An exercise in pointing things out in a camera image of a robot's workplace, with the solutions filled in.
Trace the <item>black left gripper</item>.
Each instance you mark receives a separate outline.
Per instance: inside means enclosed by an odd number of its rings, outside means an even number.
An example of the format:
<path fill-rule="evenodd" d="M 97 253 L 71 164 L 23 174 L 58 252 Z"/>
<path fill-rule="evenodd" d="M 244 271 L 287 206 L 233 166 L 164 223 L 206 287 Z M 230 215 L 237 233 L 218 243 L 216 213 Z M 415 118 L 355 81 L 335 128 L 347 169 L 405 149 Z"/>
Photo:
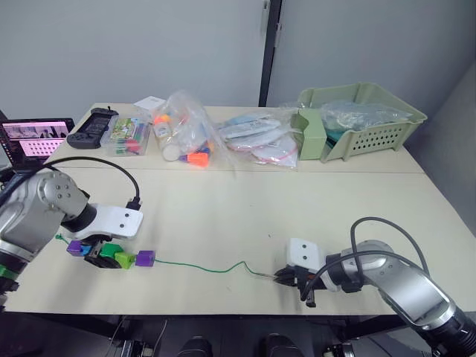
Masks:
<path fill-rule="evenodd" d="M 105 243 L 112 241 L 112 237 L 105 234 L 93 234 L 82 239 L 82 246 L 89 247 L 84 260 L 98 268 L 120 268 L 120 263 L 111 257 L 100 256 Z"/>

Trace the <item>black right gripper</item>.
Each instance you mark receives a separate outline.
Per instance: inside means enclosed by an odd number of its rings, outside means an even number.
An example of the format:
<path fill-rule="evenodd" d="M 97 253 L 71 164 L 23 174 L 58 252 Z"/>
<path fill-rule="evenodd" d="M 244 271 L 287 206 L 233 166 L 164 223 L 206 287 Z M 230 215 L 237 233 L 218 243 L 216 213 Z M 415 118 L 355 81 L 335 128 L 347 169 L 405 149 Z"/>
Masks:
<path fill-rule="evenodd" d="M 273 281 L 284 286 L 297 287 L 302 295 L 306 286 L 314 277 L 315 275 L 307 268 L 286 265 L 277 271 L 277 275 L 274 276 Z"/>

